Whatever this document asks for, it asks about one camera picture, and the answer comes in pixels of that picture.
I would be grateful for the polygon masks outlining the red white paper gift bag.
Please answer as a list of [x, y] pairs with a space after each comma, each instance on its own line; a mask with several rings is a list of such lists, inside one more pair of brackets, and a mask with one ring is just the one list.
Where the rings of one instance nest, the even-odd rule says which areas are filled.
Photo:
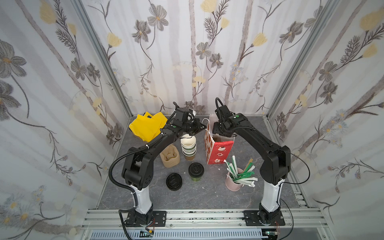
[[215, 114], [203, 119], [203, 123], [207, 126], [204, 145], [208, 165], [223, 164], [235, 142], [235, 137], [228, 138], [213, 133], [214, 123], [217, 122], [218, 117]]

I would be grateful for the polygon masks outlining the black plastic cup lid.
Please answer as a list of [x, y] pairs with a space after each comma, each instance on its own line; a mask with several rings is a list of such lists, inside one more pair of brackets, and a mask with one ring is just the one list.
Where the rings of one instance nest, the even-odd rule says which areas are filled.
[[192, 163], [189, 166], [189, 175], [197, 175], [197, 174], [204, 174], [204, 166], [200, 163]]

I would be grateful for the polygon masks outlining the green paper coffee cup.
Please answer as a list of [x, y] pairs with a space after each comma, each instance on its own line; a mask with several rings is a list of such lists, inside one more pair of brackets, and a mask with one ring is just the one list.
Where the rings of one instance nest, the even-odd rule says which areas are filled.
[[199, 182], [204, 174], [190, 175], [193, 182]]

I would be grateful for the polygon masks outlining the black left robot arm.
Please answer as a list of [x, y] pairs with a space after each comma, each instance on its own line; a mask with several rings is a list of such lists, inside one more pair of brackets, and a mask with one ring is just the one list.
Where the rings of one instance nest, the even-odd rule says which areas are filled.
[[[174, 103], [175, 110], [167, 119], [166, 124], [157, 135], [146, 145], [135, 148], [118, 157], [110, 166], [108, 176], [110, 181], [123, 189], [129, 190], [134, 198], [134, 207], [128, 210], [118, 210], [123, 231], [128, 240], [131, 239], [127, 231], [127, 220], [123, 213], [134, 213], [136, 223], [148, 226], [153, 219], [153, 203], [150, 198], [149, 185], [154, 176], [154, 161], [158, 155], [169, 145], [173, 144], [183, 135], [193, 137], [207, 129], [202, 121], [195, 117], [193, 110], [181, 108]], [[117, 163], [124, 160], [122, 178], [125, 183], [119, 183], [113, 176], [113, 170]]]

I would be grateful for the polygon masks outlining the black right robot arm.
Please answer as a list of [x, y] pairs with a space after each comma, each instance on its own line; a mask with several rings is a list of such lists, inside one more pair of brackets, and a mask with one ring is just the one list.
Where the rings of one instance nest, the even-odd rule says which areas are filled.
[[218, 122], [213, 133], [223, 137], [240, 136], [259, 154], [262, 164], [259, 168], [264, 181], [263, 198], [259, 204], [257, 219], [261, 225], [281, 225], [285, 222], [281, 211], [281, 192], [291, 170], [291, 150], [265, 137], [241, 113], [231, 112], [219, 99], [215, 99]]

